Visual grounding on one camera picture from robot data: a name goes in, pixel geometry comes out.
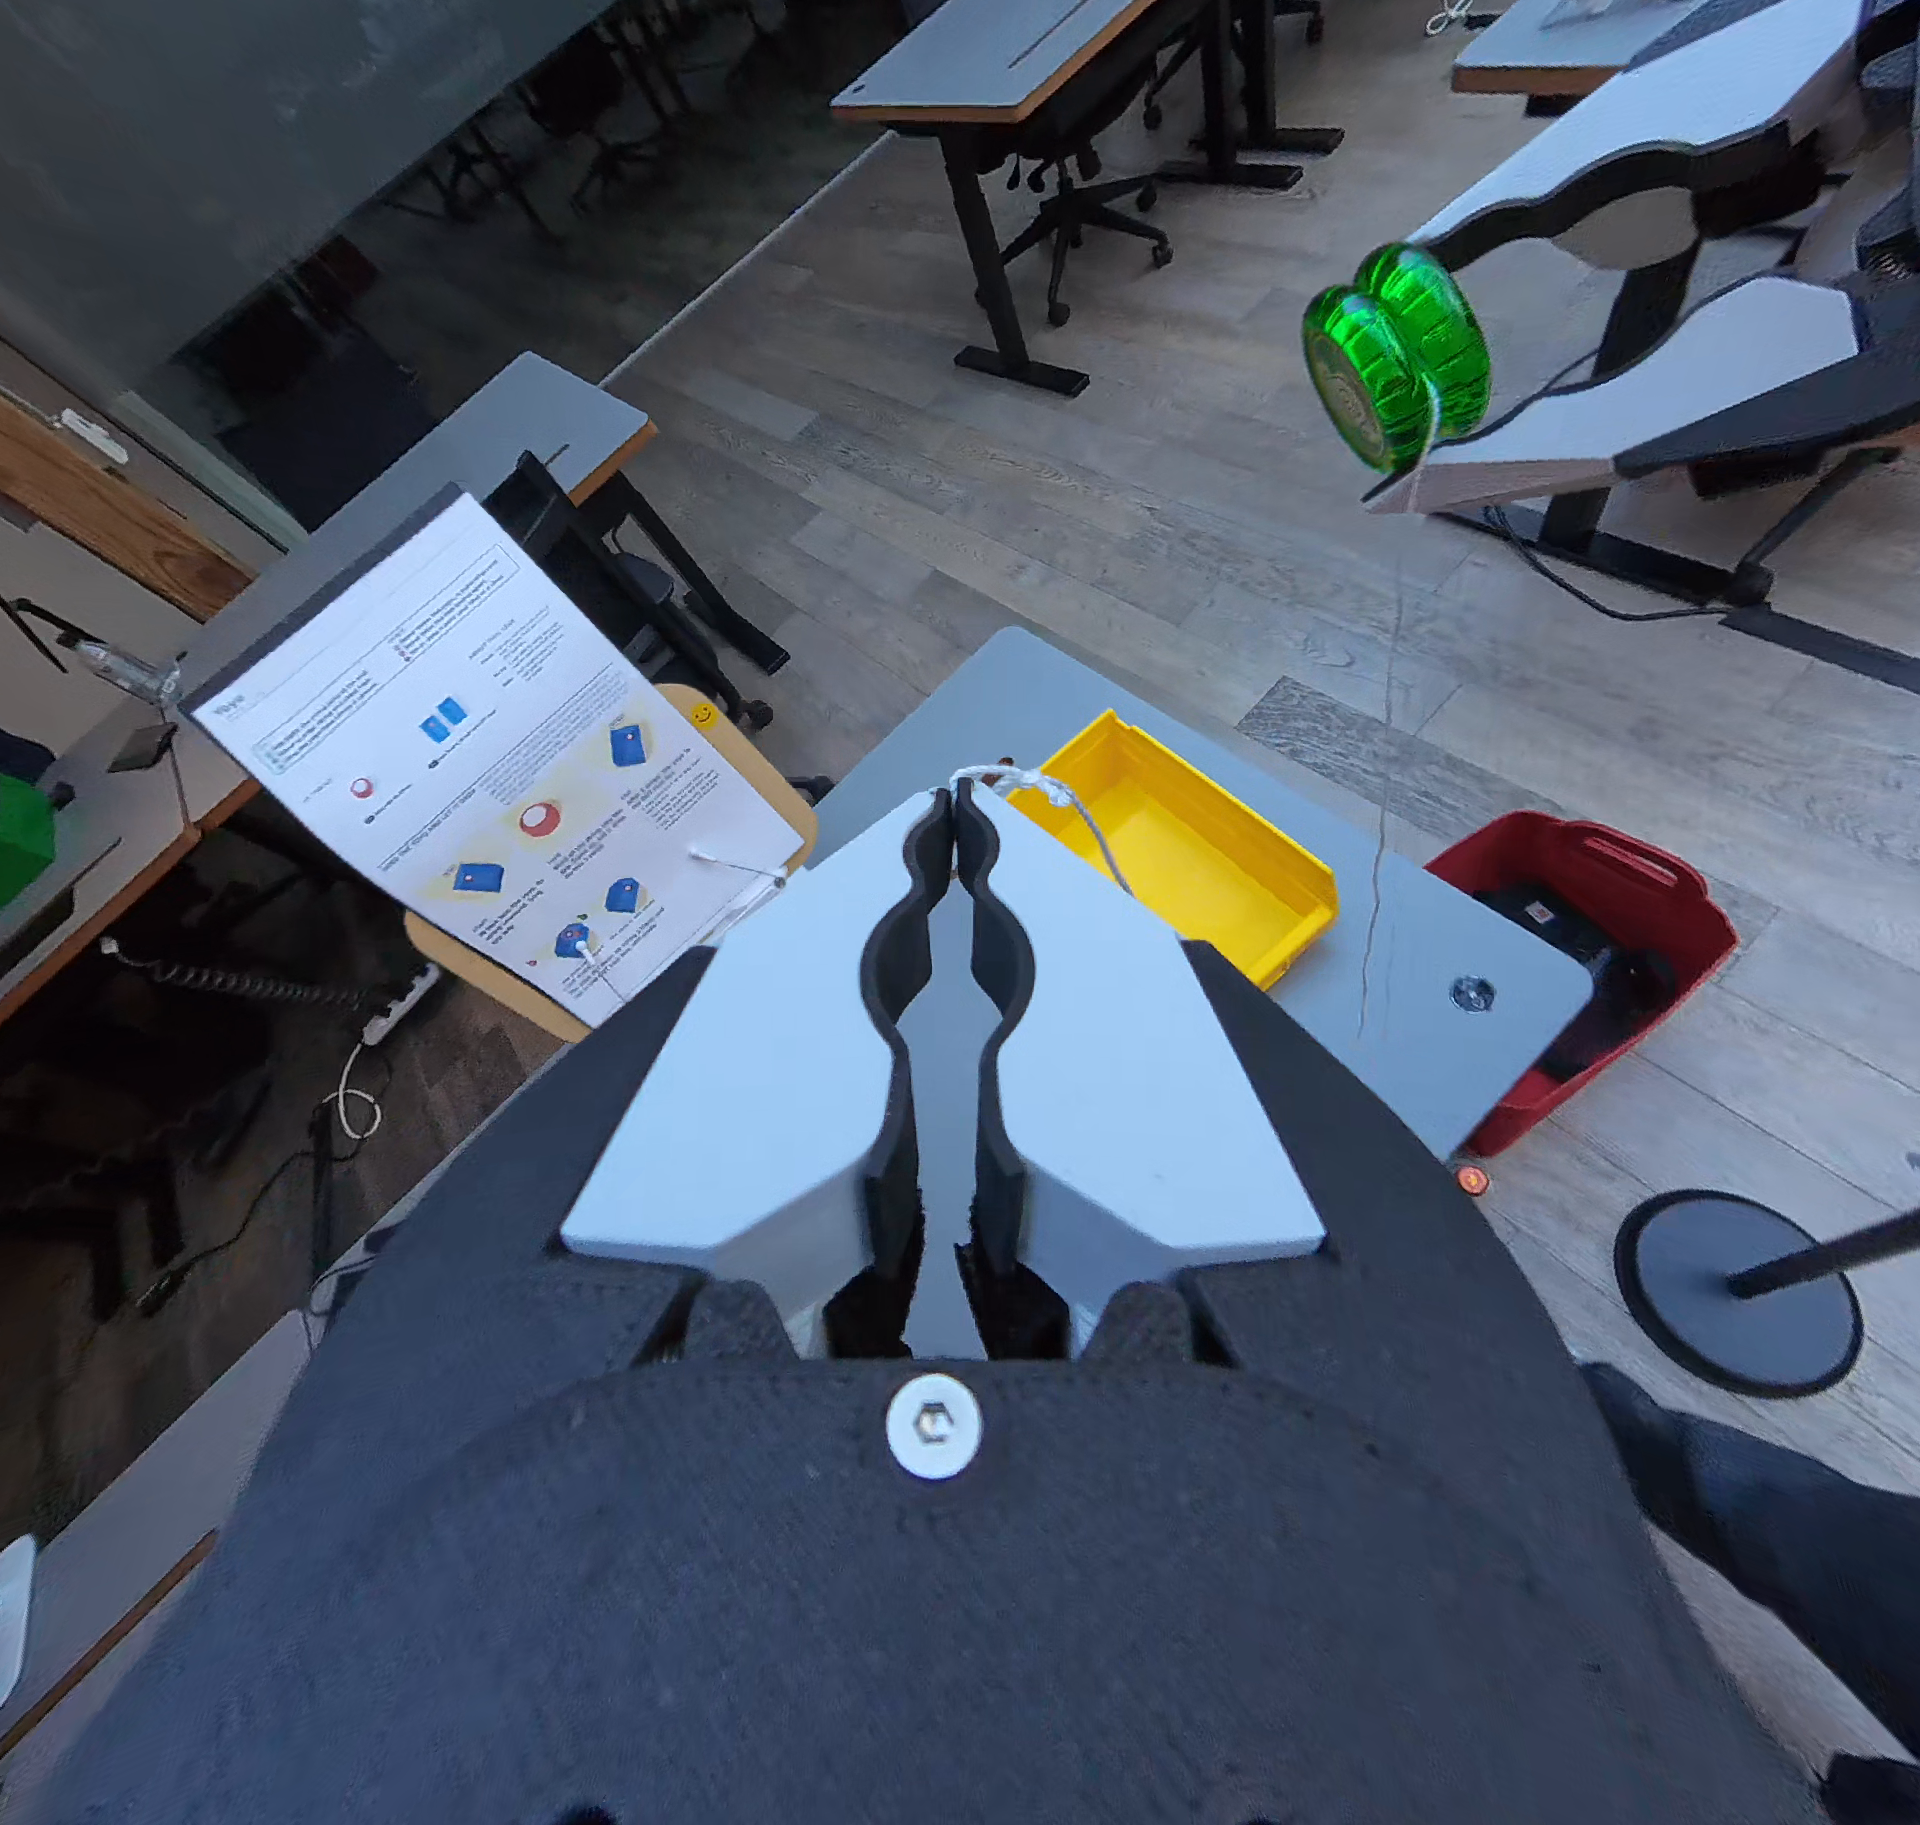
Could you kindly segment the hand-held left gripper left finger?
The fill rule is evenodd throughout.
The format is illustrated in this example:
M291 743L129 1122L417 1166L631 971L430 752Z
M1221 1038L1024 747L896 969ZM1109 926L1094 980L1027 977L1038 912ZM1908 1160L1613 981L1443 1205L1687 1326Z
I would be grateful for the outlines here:
M933 975L952 791L909 798L708 955L563 1215L570 1254L899 1324L926 1242L899 1021Z

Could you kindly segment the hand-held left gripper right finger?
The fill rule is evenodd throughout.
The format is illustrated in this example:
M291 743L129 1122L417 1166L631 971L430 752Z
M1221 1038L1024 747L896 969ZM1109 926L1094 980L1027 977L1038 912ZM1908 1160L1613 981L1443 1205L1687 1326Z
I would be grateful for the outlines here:
M952 833L997 1012L955 1249L974 1321L1094 1324L1134 1284L1317 1254L1188 940L997 798L958 786Z

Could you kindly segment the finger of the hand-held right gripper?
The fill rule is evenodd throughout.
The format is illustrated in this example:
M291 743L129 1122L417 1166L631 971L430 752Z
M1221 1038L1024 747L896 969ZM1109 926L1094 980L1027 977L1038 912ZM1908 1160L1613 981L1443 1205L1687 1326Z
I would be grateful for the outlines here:
M1608 488L1621 459L1708 416L1860 351L1855 302L1836 288L1749 277L1680 318L1636 362L1537 393L1468 439L1365 496L1377 514L1435 514Z
M1860 90L1866 39L1899 0L1776 0L1608 80L1410 242L1462 272L1513 242L1549 242L1605 272L1691 251L1699 210L1789 172L1812 180L1889 126Z

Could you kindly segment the yellow plastic bin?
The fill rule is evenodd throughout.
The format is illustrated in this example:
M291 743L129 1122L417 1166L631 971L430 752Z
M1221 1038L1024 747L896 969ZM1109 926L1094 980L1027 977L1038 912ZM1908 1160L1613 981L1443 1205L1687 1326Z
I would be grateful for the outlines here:
M1145 728L1105 712L1008 799L1188 940L1268 990L1334 924L1334 874Z

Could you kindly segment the green yoyo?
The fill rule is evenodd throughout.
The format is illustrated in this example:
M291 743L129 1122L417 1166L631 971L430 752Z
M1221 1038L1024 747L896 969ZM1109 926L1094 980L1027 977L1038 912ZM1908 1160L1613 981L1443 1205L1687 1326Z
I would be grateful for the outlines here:
M1306 302L1302 355L1338 437L1385 477L1470 437L1489 410L1482 329L1453 274L1413 242L1381 245L1349 283Z

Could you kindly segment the wooden display board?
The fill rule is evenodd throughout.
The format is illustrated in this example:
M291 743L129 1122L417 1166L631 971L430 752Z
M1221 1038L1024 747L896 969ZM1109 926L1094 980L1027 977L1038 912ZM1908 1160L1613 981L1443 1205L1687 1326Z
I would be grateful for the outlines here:
M691 686L667 684L660 686L661 698L684 714L684 706L691 706L696 698L708 698ZM724 712L720 723L711 728L711 732L703 736L704 742L732 766L732 770L771 806L801 838L800 848L789 858L787 867L796 872L804 867L815 852L821 838L821 820L815 804L796 791L778 770L764 758L764 754L754 746L739 726L727 721ZM552 1002L548 996L540 995L531 984L519 980L505 969L498 967L492 959L480 955L469 950L461 940L441 932L440 927L426 924L415 912L403 915L403 930L413 950L419 951L425 959L436 963L454 981L466 984L472 990L483 992L492 1002L508 1010L513 1016L520 1018L529 1026L547 1033L550 1039L562 1043L579 1043L589 1038L592 1026L576 1019L562 1004Z

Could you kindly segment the printed instruction sheet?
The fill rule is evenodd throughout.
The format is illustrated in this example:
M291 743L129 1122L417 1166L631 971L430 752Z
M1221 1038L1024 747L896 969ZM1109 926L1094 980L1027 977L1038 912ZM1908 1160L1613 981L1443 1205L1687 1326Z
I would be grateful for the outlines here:
M457 487L179 707L374 889L585 1028L804 851Z

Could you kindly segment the black device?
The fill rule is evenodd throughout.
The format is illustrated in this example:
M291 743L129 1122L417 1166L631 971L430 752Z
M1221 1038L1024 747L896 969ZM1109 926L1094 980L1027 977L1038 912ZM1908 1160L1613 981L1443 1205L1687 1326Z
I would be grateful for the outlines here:
M1621 948L1542 883L1482 889L1475 899L1579 965L1591 981L1585 1004L1538 1059L1538 1071L1558 1084L1624 1047L1678 998L1678 980L1659 951Z

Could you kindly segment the red plastic bin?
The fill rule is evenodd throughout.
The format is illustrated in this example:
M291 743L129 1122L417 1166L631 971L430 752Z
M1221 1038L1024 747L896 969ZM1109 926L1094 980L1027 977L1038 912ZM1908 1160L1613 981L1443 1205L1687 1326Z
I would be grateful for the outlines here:
M1738 950L1738 935L1685 860L1591 820L1511 813L1428 862L1428 872L1475 899L1477 891L1542 883L1605 927L1621 948L1659 951L1678 980L1678 998L1624 1047L1590 1071L1553 1081L1534 1064L1479 1122L1468 1153L1481 1160L1514 1147L1569 1098L1613 1066L1687 1002Z

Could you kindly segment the black office chair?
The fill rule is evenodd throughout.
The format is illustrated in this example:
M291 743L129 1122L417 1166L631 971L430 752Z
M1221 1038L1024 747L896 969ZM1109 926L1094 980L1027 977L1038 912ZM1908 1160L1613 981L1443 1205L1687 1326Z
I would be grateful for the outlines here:
M1100 159L1092 151L1077 152L1073 159L1056 157L1038 164L1027 186L1041 198L1041 205L1024 230L998 246L1001 268L1010 268L1027 253L1046 251L1044 310L1050 329L1070 323L1064 271L1071 253L1085 248L1086 233L1103 232L1145 242L1152 271L1173 263L1167 232L1149 220L1159 200L1159 175L1147 172L1103 180L1096 173Z

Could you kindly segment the black round-base stand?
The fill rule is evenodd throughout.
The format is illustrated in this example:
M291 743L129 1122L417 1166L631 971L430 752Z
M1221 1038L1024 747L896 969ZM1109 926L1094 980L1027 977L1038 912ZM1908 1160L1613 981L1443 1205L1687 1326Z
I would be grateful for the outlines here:
M1853 1371L1865 1317L1851 1273L1916 1246L1916 1211L1816 1241L1760 1201L1685 1189L1621 1220L1613 1267L1660 1355L1717 1389L1788 1402Z

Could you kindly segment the green plastic box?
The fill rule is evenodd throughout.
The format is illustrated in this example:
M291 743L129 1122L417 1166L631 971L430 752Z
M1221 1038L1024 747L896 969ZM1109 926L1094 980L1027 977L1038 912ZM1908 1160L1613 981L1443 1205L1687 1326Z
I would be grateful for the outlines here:
M36 782L3 773L0 904L11 904L55 862L55 811Z

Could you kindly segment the person's leg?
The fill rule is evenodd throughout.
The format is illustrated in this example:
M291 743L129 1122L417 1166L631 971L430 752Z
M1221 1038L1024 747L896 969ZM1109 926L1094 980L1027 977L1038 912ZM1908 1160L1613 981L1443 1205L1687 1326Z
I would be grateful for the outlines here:
M1917 1502L1579 1367L1629 1486L1666 1539L1781 1620L1917 1753Z

